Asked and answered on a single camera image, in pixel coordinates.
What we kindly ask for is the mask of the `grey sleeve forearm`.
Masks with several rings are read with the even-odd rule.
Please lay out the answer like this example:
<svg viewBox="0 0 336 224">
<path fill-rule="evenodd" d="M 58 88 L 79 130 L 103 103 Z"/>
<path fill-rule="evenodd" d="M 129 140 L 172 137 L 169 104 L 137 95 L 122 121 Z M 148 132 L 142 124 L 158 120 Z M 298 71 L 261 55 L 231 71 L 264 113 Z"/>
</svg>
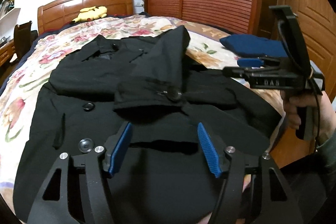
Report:
<svg viewBox="0 0 336 224">
<path fill-rule="evenodd" d="M 316 159 L 317 164 L 325 172 L 335 172 L 335 130 L 323 133 L 318 139 Z"/>
</svg>

